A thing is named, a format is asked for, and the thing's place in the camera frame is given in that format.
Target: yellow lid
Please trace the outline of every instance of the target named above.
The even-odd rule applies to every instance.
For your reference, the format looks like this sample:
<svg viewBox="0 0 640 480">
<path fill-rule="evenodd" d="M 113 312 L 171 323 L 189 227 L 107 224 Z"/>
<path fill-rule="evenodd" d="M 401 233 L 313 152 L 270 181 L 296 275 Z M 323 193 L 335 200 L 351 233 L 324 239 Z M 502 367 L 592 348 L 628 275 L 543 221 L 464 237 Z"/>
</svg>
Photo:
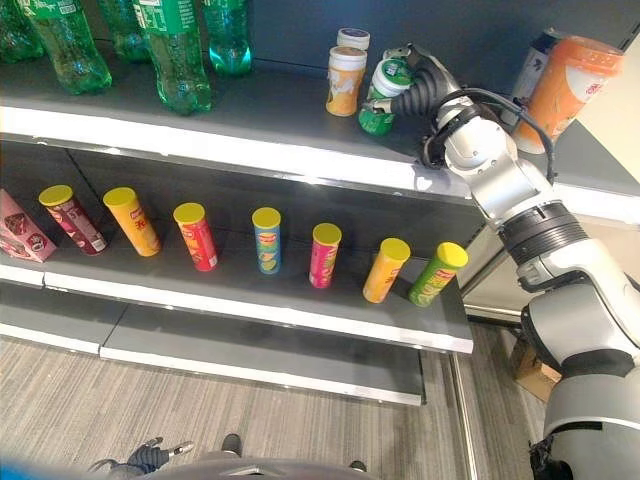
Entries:
<svg viewBox="0 0 640 480">
<path fill-rule="evenodd" d="M 342 240 L 342 232 L 333 223 L 319 223 L 313 228 L 313 240 L 320 245 L 332 247 Z"/>
<path fill-rule="evenodd" d="M 280 225 L 280 212 L 275 208 L 262 207 L 253 212 L 251 220 L 258 228 L 275 228 Z"/>
<path fill-rule="evenodd" d="M 442 242 L 436 250 L 438 258 L 455 268 L 464 267 L 469 261 L 469 255 L 464 248 L 453 242 Z"/>
<path fill-rule="evenodd" d="M 399 238 L 387 238 L 380 244 L 380 253 L 398 262 L 406 262 L 411 256 L 411 249 Z"/>
<path fill-rule="evenodd" d="M 102 197 L 102 201 L 107 207 L 121 207 L 133 202 L 135 199 L 136 192 L 129 187 L 113 188 Z"/>
<path fill-rule="evenodd" d="M 173 211 L 173 218 L 178 223 L 197 223 L 204 218 L 204 207 L 199 203 L 183 203 Z"/>
<path fill-rule="evenodd" d="M 54 185 L 40 192 L 38 201 L 45 207 L 55 207 L 68 202 L 73 196 L 73 190 L 69 185 Z"/>
</svg>

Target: cardboard box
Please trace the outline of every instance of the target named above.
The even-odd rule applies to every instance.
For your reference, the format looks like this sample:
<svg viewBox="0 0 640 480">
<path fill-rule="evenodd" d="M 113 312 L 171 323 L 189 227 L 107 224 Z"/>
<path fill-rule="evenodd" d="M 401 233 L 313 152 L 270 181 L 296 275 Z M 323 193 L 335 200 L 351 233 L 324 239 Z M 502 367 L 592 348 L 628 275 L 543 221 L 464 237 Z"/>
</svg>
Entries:
<svg viewBox="0 0 640 480">
<path fill-rule="evenodd" d="M 553 387 L 562 378 L 553 368 L 542 363 L 523 339 L 513 347 L 509 363 L 516 382 L 543 402 L 549 400 Z"/>
<path fill-rule="evenodd" d="M 56 246 L 0 188 L 0 248 L 9 256 L 44 262 Z"/>
</svg>

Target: soda bottle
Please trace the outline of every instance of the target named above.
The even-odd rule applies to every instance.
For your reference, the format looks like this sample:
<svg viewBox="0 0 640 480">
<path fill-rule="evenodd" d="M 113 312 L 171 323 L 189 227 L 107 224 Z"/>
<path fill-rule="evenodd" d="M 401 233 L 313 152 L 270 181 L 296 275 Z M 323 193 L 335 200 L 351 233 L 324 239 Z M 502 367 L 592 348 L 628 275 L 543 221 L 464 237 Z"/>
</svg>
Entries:
<svg viewBox="0 0 640 480">
<path fill-rule="evenodd" d="M 64 88 L 80 94 L 111 86 L 111 74 L 96 50 L 79 0 L 20 0 L 20 6 Z"/>
<path fill-rule="evenodd" d="M 0 61 L 15 63 L 43 54 L 38 36 L 15 0 L 0 1 Z"/>
<path fill-rule="evenodd" d="M 251 70 L 247 0 L 203 0 L 209 32 L 209 57 L 218 74 L 243 75 Z"/>
<path fill-rule="evenodd" d="M 137 63 L 148 62 L 151 57 L 138 25 L 131 0 L 98 0 L 113 38 L 116 54 L 121 59 Z"/>
<path fill-rule="evenodd" d="M 162 102 L 181 115 L 211 109 L 193 0 L 135 0 Z"/>
</svg>

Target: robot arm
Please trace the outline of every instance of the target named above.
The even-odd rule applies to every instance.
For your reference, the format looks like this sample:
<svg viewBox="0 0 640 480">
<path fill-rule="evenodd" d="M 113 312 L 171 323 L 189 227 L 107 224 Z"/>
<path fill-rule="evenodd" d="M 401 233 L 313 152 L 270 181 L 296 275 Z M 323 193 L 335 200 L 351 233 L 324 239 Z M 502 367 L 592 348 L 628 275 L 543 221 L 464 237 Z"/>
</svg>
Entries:
<svg viewBox="0 0 640 480">
<path fill-rule="evenodd" d="M 431 118 L 423 162 L 465 180 L 518 265 L 520 285 L 544 291 L 523 310 L 522 325 L 563 380 L 547 406 L 545 440 L 532 448 L 536 480 L 637 477 L 640 293 L 548 179 L 518 158 L 497 121 L 470 96 L 453 98 L 459 86 L 437 59 L 411 44 L 385 55 L 405 57 L 416 84 L 369 108 Z"/>
</svg>

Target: gray carpet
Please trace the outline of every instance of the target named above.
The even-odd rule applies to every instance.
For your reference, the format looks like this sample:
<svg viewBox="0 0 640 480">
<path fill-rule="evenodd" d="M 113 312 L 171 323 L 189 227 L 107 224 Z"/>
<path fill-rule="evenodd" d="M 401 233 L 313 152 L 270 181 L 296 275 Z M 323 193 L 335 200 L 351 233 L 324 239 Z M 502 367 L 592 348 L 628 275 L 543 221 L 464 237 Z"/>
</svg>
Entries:
<svg viewBox="0 0 640 480">
<path fill-rule="evenodd" d="M 530 479 L 527 442 L 539 432 L 540 402 L 511 380 L 497 330 L 474 327 L 476 348 L 460 356 L 480 478 Z M 196 447 L 192 462 L 237 432 L 245 455 L 364 461 L 383 479 L 464 479 L 457 410 L 445 355 L 424 353 L 428 403 L 405 407 L 284 390 L 103 361 L 0 340 L 0 454 L 86 468 L 124 460 L 144 440 Z"/>
</svg>

